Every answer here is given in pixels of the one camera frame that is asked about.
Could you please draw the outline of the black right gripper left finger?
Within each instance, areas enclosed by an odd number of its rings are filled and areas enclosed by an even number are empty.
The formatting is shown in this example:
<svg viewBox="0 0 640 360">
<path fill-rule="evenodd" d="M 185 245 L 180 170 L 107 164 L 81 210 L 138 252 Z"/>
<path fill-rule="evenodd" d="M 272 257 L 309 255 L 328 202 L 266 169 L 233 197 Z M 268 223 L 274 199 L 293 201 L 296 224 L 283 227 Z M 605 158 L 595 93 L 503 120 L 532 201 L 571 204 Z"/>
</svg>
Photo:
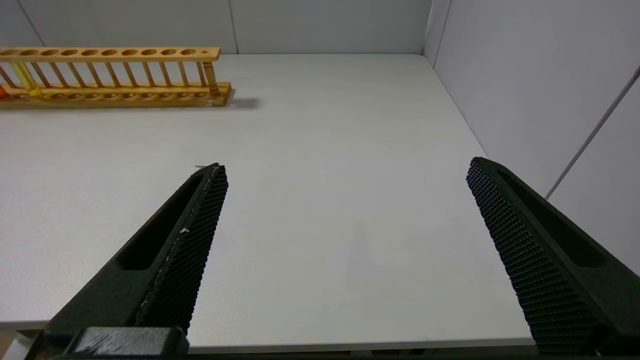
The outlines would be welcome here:
<svg viewBox="0 0 640 360">
<path fill-rule="evenodd" d="M 184 360 L 229 182 L 192 175 L 46 324 L 30 360 Z"/>
</svg>

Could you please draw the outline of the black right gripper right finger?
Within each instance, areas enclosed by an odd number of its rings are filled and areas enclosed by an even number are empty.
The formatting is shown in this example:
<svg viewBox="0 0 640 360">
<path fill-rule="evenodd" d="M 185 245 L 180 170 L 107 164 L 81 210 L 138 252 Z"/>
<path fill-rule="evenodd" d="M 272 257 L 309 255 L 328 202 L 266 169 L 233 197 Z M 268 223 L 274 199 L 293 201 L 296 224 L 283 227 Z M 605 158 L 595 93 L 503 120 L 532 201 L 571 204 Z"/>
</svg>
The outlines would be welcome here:
<svg viewBox="0 0 640 360">
<path fill-rule="evenodd" d="M 467 185 L 541 354 L 637 354 L 640 279 L 498 162 Z"/>
</svg>

